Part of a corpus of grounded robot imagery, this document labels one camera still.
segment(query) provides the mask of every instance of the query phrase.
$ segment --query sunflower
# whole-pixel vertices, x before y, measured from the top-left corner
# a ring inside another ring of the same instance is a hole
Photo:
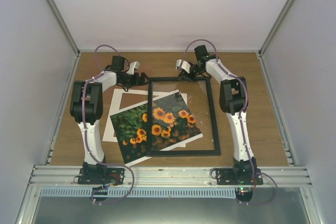
[[[146,135],[146,131],[143,130],[143,129],[138,129],[138,130],[136,131],[136,134],[137,134],[139,137],[143,137],[143,136]]]
[[[164,137],[164,138],[168,138],[168,137],[170,137],[170,132],[169,131],[163,131],[161,136]]]
[[[142,115],[142,120],[146,123],[147,122],[147,113]]]
[[[175,131],[174,133],[173,133],[173,136],[179,136],[179,131]]]
[[[156,142],[157,142],[158,144],[162,144],[162,138],[157,137],[157,138],[156,138]]]
[[[159,126],[158,124],[155,124],[152,126],[152,134],[155,135],[155,136],[158,136],[160,135],[162,132],[162,128],[161,126]]]
[[[195,123],[195,117],[193,115],[188,116],[188,122],[189,123]]]
[[[186,134],[186,135],[180,136],[178,139],[181,140],[181,141],[183,141],[183,140],[188,139],[189,137],[190,137],[189,134]]]
[[[188,118],[189,113],[186,112],[185,110],[181,110],[181,111],[179,112],[179,116],[180,116],[181,118]]]
[[[154,109],[153,116],[157,120],[164,120],[164,110],[160,107]]]
[[[135,141],[136,141],[136,143],[140,144],[142,142],[142,138],[137,136]]]
[[[175,121],[175,117],[174,117],[173,113],[167,113],[164,116],[163,122],[171,124],[174,121]]]

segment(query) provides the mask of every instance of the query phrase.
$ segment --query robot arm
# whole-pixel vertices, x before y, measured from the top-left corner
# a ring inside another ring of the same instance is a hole
[[[124,89],[146,84],[144,73],[134,73],[140,66],[139,62],[129,64],[126,72],[122,71],[125,59],[121,56],[113,56],[112,64],[91,81],[87,86],[85,100],[85,121],[87,127],[88,146],[93,156],[105,163],[105,155],[101,148],[99,123],[103,113],[103,92],[109,87],[119,85]],[[96,166],[97,162],[91,157],[85,144],[85,127],[82,120],[82,95],[85,81],[76,81],[73,85],[70,114],[75,118],[81,130],[85,149],[85,165]]]
[[[246,80],[244,77],[239,77],[241,81],[239,82],[219,59],[216,60],[214,55],[208,54],[205,46],[196,47],[195,54],[197,63],[194,65],[182,60],[176,62],[176,68],[181,70],[179,77],[193,81],[198,74],[208,73],[219,83],[221,88],[219,104],[229,120],[234,141],[233,171],[239,183],[250,181],[253,170],[257,170],[257,164],[249,143],[246,109],[240,112],[245,104],[245,92],[241,82],[246,88]]]

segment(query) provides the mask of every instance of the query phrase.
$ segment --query white wall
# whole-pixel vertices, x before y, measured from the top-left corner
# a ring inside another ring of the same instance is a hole
[[[207,38],[221,50],[258,50],[286,0],[54,0],[77,47],[183,50]]]
[[[336,2],[296,0],[264,58],[299,165],[335,223]]]
[[[0,0],[0,223],[42,164],[74,54],[45,0]]]

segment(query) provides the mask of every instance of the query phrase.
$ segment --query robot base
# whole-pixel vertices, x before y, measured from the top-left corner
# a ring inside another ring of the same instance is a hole
[[[83,163],[83,168],[79,172],[79,185],[122,185],[124,180],[124,168],[107,168],[106,165],[90,165]]]
[[[239,182],[232,168],[216,169],[216,179],[218,185],[239,185],[242,187],[244,185],[254,185],[254,181],[252,179],[244,181],[243,183]],[[255,180],[257,182],[257,185],[262,185],[264,183],[262,178],[259,178],[258,176],[255,176]]]

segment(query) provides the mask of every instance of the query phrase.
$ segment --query wooden surface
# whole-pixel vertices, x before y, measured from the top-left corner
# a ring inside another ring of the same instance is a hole
[[[102,66],[111,63],[112,53],[98,53]],[[132,52],[123,53],[130,62],[139,61],[138,72],[145,72],[149,77],[177,76],[174,66],[177,59],[181,59],[180,52]],[[222,63],[234,74],[244,76],[247,80],[249,106],[247,109],[247,127],[250,144],[257,160],[258,166],[287,166],[287,159],[276,120],[272,111],[269,96],[262,77],[259,62],[255,54],[248,53],[220,53]],[[188,53],[186,60],[195,62],[193,53]],[[79,60],[74,80],[86,80],[99,73],[92,53],[84,53]],[[155,157],[139,163],[139,166],[232,166],[233,141],[230,126],[226,115],[219,107],[219,85],[213,78],[212,90],[217,117],[219,138],[221,141],[221,156],[210,157]],[[147,90],[147,86],[136,87]],[[213,148],[211,124],[208,116],[208,104],[204,83],[155,83],[154,91],[181,90],[188,94],[188,106],[195,115],[197,123],[204,135],[186,145],[186,148],[176,150],[211,150]],[[100,122],[101,138],[111,104],[114,88],[103,94],[104,111]],[[121,107],[130,105],[132,96],[123,96]],[[84,160],[84,147],[77,123],[69,113],[70,97],[68,98],[60,130],[57,136],[51,165],[82,165]],[[118,143],[102,142],[102,148],[108,163],[124,163]]]

